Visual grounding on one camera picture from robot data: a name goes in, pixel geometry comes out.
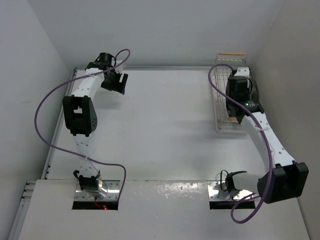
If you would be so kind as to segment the grey rimmed cream plate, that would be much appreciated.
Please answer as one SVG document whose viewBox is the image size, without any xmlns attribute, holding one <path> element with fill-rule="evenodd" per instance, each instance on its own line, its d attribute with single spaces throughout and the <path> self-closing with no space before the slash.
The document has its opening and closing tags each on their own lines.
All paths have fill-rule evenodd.
<svg viewBox="0 0 320 240">
<path fill-rule="evenodd" d="M 255 103 L 260 103 L 260 92 L 258 84 L 253 77 L 250 77 L 252 83 L 251 100 Z"/>
</svg>

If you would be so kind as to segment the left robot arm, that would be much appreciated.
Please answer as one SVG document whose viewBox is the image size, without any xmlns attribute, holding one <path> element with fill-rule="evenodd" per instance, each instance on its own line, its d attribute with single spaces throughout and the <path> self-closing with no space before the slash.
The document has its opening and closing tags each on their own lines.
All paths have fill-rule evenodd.
<svg viewBox="0 0 320 240">
<path fill-rule="evenodd" d="M 95 199 L 105 195 L 100 167 L 89 160 L 92 156 L 95 130 L 98 117 L 93 104 L 97 90 L 125 94 L 128 74 L 122 73 L 121 61 L 117 56 L 102 52 L 95 61 L 90 62 L 86 69 L 86 77 L 81 80 L 78 88 L 71 95 L 62 99 L 62 108 L 66 128 L 70 131 L 80 155 L 80 169 L 74 171 L 80 189 Z"/>
</svg>

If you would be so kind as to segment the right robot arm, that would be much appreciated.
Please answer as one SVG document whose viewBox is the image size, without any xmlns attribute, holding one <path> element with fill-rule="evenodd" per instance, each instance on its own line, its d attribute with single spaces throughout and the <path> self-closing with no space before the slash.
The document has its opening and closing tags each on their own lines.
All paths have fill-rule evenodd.
<svg viewBox="0 0 320 240">
<path fill-rule="evenodd" d="M 230 172 L 225 178 L 231 193 L 248 190 L 266 204 L 300 197 L 309 174 L 304 162 L 297 162 L 283 147 L 270 127 L 262 105 L 251 99 L 245 76 L 229 76 L 226 86 L 226 109 L 230 117 L 247 131 L 265 166 L 263 176 L 246 170 Z"/>
</svg>

